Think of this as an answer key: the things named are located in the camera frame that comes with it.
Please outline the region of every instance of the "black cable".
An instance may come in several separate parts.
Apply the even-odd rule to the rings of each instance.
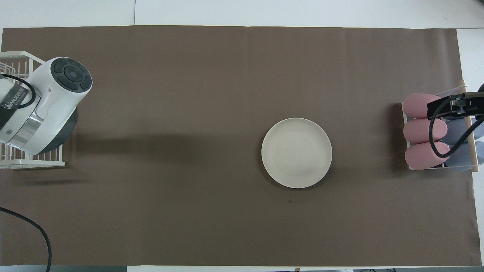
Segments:
[[[474,124],[472,124],[472,126],[470,126],[470,128],[468,130],[466,130],[466,132],[464,132],[464,134],[459,138],[459,140],[455,143],[455,145],[445,154],[441,154],[438,150],[437,150],[437,147],[435,146],[435,142],[434,142],[434,132],[433,132],[433,129],[434,129],[434,122],[435,120],[437,119],[437,115],[440,113],[440,111],[445,107],[446,104],[448,104],[450,101],[453,101],[455,100],[456,98],[460,98],[460,97],[463,97],[464,94],[458,94],[458,95],[453,95],[453,96],[450,96],[449,98],[447,98],[446,100],[444,100],[444,102],[442,102],[438,107],[437,109],[435,110],[434,114],[432,115],[432,118],[430,119],[430,125],[429,125],[429,128],[428,128],[428,137],[429,137],[429,142],[430,142],[430,146],[432,147],[432,150],[434,151],[435,155],[437,155],[437,157],[439,158],[447,158],[449,157],[450,155],[452,155],[463,143],[464,141],[467,139],[467,137],[469,137],[469,135],[482,123],[484,122],[484,115],[482,115]]]
[[[22,83],[23,83],[23,84],[25,84],[25,85],[26,85],[26,86],[27,86],[27,87],[30,89],[30,91],[32,92],[32,97],[31,97],[30,101],[28,101],[27,103],[25,103],[25,104],[23,104],[23,105],[18,106],[18,108],[25,108],[25,107],[28,107],[28,106],[32,105],[32,103],[35,101],[35,96],[36,96],[36,94],[35,94],[35,89],[32,87],[32,85],[30,85],[30,83],[29,83],[29,82],[27,82],[27,81],[25,81],[25,80],[23,80],[23,79],[21,79],[21,78],[19,78],[19,77],[12,76],[12,75],[9,75],[9,74],[0,74],[0,75],[2,75],[2,76],[4,76],[4,77],[12,78],[12,79],[15,79],[15,80],[18,80],[18,81],[22,82]]]
[[[0,212],[6,212],[10,215],[18,217],[18,218],[20,218],[24,221],[27,221],[27,223],[30,223],[32,226],[36,227],[40,231],[40,233],[42,233],[42,235],[45,239],[45,242],[47,244],[47,251],[48,251],[48,254],[49,254],[49,260],[47,261],[47,269],[45,271],[49,272],[50,271],[50,265],[52,264],[52,248],[50,247],[49,237],[47,237],[47,233],[45,233],[44,229],[42,227],[40,227],[36,222],[30,220],[29,218],[27,218],[27,217],[25,217],[21,214],[18,214],[14,211],[11,211],[9,209],[0,207]]]

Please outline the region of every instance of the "black circular cap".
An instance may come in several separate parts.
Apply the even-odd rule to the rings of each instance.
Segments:
[[[85,92],[92,86],[88,70],[71,58],[57,58],[52,62],[50,72],[55,81],[72,92]]]
[[[64,75],[66,78],[73,82],[81,82],[84,79],[84,75],[81,69],[75,67],[74,65],[69,65],[65,67]]]

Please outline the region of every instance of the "robot arm label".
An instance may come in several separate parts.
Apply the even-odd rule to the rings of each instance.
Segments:
[[[2,87],[10,88],[0,103],[0,130],[5,126],[8,120],[14,115],[18,107],[27,96],[28,89],[13,84],[7,78],[0,75],[0,85]]]

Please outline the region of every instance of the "pink sponge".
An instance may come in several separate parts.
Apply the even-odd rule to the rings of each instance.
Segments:
[[[428,93],[413,93],[403,101],[403,112],[410,118],[427,118],[427,103],[440,99]]]
[[[447,153],[450,150],[449,147],[442,142],[436,142],[435,146],[441,154]],[[437,155],[435,155],[434,151],[432,150],[430,143],[413,145],[409,147],[405,152],[405,160],[407,161],[408,166],[415,170],[424,170],[433,166],[437,166],[445,162],[447,159],[448,157],[437,157]]]
[[[412,144],[421,144],[428,142],[428,127],[430,121],[427,119],[414,119],[408,121],[403,127],[405,139]],[[441,139],[447,134],[447,125],[444,121],[436,119],[434,122],[433,138]]]

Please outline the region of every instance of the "white table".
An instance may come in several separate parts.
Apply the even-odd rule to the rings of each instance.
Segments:
[[[117,25],[452,28],[457,29],[462,75],[468,91],[476,91],[484,83],[484,4],[478,0],[0,0],[0,10],[0,33],[3,28]],[[484,173],[473,173],[473,183],[484,252]],[[129,267],[128,271],[293,269],[157,266]]]

